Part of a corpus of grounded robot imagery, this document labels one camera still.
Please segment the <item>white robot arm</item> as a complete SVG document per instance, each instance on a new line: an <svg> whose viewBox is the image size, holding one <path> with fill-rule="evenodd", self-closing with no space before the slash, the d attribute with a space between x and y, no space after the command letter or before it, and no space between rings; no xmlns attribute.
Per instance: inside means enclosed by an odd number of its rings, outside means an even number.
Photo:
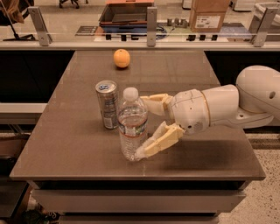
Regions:
<svg viewBox="0 0 280 224"><path fill-rule="evenodd" d="M280 73L267 66L248 66L234 85L154 94L143 101L152 114L168 114L172 124L162 122L154 134L136 149L135 158L151 157L170 148L184 135L211 126L251 129L280 119Z"/></svg>

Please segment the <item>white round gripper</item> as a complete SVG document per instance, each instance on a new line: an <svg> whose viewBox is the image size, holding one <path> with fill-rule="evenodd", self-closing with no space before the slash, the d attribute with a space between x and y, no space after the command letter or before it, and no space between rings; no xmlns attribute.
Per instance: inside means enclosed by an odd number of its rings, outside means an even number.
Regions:
<svg viewBox="0 0 280 224"><path fill-rule="evenodd" d="M205 96L192 89L179 92L173 97L168 94L141 96L149 112L164 116L167 106L174 124L162 122L154 134L136 149L135 159L141 160L158 154L176 144L186 132L188 135L206 130L210 124Z"/></svg>

